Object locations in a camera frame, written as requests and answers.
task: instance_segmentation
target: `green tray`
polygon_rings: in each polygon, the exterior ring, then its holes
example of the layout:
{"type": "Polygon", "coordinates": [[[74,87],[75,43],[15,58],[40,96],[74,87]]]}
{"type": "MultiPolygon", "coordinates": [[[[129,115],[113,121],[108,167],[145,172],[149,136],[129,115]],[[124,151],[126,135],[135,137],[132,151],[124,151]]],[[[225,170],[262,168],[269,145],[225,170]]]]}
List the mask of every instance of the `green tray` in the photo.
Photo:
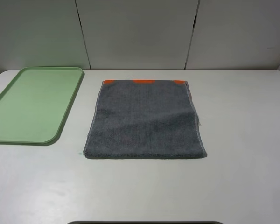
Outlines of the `green tray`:
{"type": "Polygon", "coordinates": [[[54,143],[60,136],[83,74],[80,68],[20,70],[0,94],[0,143],[54,143]]]}

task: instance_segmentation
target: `tray rim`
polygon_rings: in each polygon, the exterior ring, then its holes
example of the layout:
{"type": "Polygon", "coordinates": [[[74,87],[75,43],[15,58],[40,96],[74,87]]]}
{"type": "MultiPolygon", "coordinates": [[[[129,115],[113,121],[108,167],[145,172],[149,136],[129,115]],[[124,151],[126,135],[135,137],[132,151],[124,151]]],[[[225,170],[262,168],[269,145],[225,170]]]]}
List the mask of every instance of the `tray rim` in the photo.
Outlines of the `tray rim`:
{"type": "Polygon", "coordinates": [[[80,71],[81,74],[80,74],[80,77],[78,79],[78,82],[77,82],[77,85],[73,91],[73,94],[72,96],[70,97],[70,100],[69,100],[69,103],[64,111],[64,114],[63,114],[63,117],[61,119],[61,122],[59,124],[59,127],[56,131],[56,134],[49,140],[46,140],[46,141],[8,141],[8,140],[5,140],[5,141],[1,141],[0,140],[0,144],[11,144],[11,145],[51,145],[50,143],[54,143],[54,140],[55,138],[60,135],[60,131],[61,131],[61,127],[64,126],[64,122],[65,122],[65,118],[68,116],[68,113],[70,112],[70,107],[72,106],[73,102],[74,102],[74,98],[76,97],[77,95],[77,92],[78,92],[78,89],[80,88],[80,85],[81,85],[81,82],[83,80],[83,77],[84,77],[84,72],[81,68],[79,67],[48,67],[48,66],[45,66],[45,67],[37,67],[37,66],[31,66],[31,67],[25,67],[21,70],[18,71],[18,73],[15,75],[15,77],[7,84],[7,86],[2,90],[2,92],[0,93],[0,101],[1,99],[4,97],[4,95],[8,92],[8,90],[14,85],[14,83],[18,80],[18,78],[21,76],[21,74],[27,70],[31,70],[31,69],[40,69],[40,70],[49,70],[49,69],[54,69],[54,70],[57,70],[57,69],[62,69],[62,70],[77,70],[77,71],[80,71]]]}

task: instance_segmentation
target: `plastic tray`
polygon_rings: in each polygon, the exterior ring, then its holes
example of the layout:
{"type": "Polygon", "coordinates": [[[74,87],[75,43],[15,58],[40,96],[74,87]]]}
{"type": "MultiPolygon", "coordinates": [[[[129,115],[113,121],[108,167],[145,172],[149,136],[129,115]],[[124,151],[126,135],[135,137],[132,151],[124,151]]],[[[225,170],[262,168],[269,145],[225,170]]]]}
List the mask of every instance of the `plastic tray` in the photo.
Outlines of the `plastic tray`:
{"type": "Polygon", "coordinates": [[[80,68],[20,70],[0,94],[0,143],[55,142],[83,74],[80,68]]]}

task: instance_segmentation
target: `table surface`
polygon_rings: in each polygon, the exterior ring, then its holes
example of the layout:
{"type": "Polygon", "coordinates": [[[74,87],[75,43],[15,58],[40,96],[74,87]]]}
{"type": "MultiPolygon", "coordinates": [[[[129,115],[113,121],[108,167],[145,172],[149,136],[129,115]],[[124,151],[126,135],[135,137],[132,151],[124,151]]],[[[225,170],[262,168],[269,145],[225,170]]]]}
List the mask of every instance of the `table surface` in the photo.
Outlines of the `table surface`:
{"type": "MultiPolygon", "coordinates": [[[[280,71],[86,70],[60,139],[0,145],[0,224],[218,221],[280,224],[280,71]],[[89,160],[106,79],[187,80],[208,157],[89,160]]],[[[0,75],[0,93],[17,74],[0,75]]]]}

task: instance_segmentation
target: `terry cloth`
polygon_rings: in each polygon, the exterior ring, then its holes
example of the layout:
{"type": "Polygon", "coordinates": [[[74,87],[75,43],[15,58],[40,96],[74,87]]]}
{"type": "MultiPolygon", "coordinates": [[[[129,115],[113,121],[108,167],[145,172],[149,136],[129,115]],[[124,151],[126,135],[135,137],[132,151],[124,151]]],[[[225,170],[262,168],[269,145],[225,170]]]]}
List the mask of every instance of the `terry cloth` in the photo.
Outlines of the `terry cloth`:
{"type": "Polygon", "coordinates": [[[206,157],[186,81],[106,80],[84,148],[93,159],[206,157]]]}

